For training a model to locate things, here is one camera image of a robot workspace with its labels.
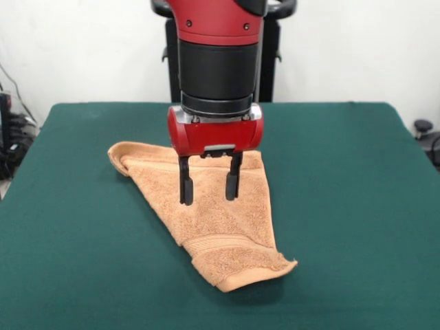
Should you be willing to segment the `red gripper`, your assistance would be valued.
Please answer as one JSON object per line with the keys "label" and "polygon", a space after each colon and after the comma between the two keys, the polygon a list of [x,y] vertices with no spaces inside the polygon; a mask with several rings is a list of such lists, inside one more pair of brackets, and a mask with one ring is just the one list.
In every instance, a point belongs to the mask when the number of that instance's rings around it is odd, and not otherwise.
{"label": "red gripper", "polygon": [[171,106],[167,116],[168,131],[173,148],[179,156],[179,201],[193,204],[193,180],[190,177],[189,157],[212,151],[233,151],[230,170],[226,176],[225,198],[233,201],[239,196],[240,170],[243,151],[257,149],[263,138],[262,108],[253,104],[244,115],[233,118],[207,118],[192,115],[182,106]]}

